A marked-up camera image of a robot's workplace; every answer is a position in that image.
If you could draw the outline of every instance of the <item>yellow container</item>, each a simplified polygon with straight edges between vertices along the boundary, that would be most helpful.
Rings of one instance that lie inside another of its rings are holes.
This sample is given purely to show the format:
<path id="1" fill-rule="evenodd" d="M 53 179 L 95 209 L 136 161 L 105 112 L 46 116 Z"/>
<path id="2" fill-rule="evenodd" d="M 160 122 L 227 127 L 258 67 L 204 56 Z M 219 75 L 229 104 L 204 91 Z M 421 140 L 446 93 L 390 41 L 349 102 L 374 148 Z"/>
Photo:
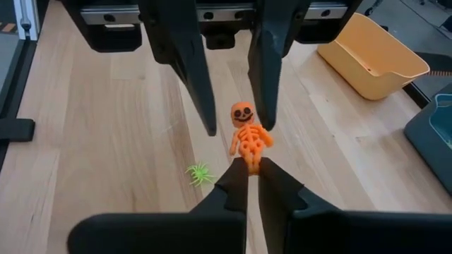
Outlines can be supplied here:
<path id="1" fill-rule="evenodd" d="M 358 13 L 335 41 L 317 51 L 366 99 L 382 99 L 430 71 L 418 55 Z"/>

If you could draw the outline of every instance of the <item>spider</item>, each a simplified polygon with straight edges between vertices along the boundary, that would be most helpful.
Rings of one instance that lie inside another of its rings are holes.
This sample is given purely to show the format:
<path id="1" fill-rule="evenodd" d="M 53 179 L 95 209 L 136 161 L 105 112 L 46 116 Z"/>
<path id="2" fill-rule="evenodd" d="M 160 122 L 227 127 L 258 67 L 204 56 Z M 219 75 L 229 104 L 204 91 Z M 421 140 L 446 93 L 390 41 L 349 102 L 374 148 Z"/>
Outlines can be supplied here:
<path id="1" fill-rule="evenodd" d="M 201 164 L 199 162 L 198 165 L 190 166 L 186 169 L 185 173 L 188 171 L 191 171 L 191 177 L 193 177 L 194 181 L 192 181 L 190 184 L 195 184 L 195 187 L 202 184 L 204 181 L 208 181 L 209 183 L 213 182 L 211 181 L 211 178 L 214 178 L 214 176 L 211 176 L 209 173 L 209 169 L 206 167 L 206 164 Z"/>

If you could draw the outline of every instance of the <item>wooden table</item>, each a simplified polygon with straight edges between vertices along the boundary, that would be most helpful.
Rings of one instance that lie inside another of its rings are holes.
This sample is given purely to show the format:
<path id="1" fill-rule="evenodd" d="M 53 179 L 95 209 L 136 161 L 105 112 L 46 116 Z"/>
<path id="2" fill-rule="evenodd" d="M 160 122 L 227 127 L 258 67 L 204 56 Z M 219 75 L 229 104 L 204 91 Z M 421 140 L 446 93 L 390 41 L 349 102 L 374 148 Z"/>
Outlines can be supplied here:
<path id="1" fill-rule="evenodd" d="M 184 173 L 206 162 L 221 176 L 233 127 L 230 107 L 252 101 L 249 32 L 207 51 L 218 134 L 208 137 L 190 97 L 148 42 L 128 54 L 91 50 L 59 2 L 42 29 L 18 117 L 35 139 L 14 143 L 0 175 L 0 253 L 65 253 L 68 232 L 102 212 L 184 212 L 212 189 Z M 450 212 L 452 201 L 405 139 L 419 111 L 404 93 L 362 99 L 316 52 L 294 45 L 283 60 L 275 146 L 282 168 L 351 210 Z M 266 253 L 250 179 L 247 252 Z"/>

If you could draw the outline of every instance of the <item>gray floor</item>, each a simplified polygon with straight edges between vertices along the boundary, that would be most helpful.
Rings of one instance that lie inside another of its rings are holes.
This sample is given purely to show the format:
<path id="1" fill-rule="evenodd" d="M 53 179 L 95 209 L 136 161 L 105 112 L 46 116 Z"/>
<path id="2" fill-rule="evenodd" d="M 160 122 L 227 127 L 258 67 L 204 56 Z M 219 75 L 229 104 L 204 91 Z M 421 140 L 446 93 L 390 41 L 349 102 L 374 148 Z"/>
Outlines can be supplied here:
<path id="1" fill-rule="evenodd" d="M 17 34 L 0 33 L 0 90 L 3 87 L 18 42 L 19 36 Z"/>
<path id="2" fill-rule="evenodd" d="M 364 13 L 373 3 L 374 0 L 364 0 L 358 12 Z M 452 40 L 435 26 L 448 14 L 440 16 L 438 11 L 442 10 L 430 2 L 420 6 L 418 0 L 385 0 L 370 18 L 387 25 L 389 32 L 413 51 L 452 56 Z M 427 96 L 433 97 L 452 83 L 452 77 L 423 76 L 415 83 Z"/>

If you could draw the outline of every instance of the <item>orange skeleton toy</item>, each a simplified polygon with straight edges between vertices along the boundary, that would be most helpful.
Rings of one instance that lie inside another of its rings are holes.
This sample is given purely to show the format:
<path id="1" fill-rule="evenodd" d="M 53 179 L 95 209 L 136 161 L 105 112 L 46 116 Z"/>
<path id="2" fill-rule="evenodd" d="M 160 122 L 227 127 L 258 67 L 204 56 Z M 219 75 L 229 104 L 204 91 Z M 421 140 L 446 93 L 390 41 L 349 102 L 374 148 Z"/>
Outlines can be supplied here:
<path id="1" fill-rule="evenodd" d="M 240 141 L 239 154 L 245 159 L 249 174 L 258 174 L 263 147 L 272 146 L 273 139 L 261 124 L 254 124 L 253 106 L 248 102 L 232 105 L 231 119 L 238 130 L 234 132 L 229 153 L 231 156 L 235 155 L 237 143 Z"/>

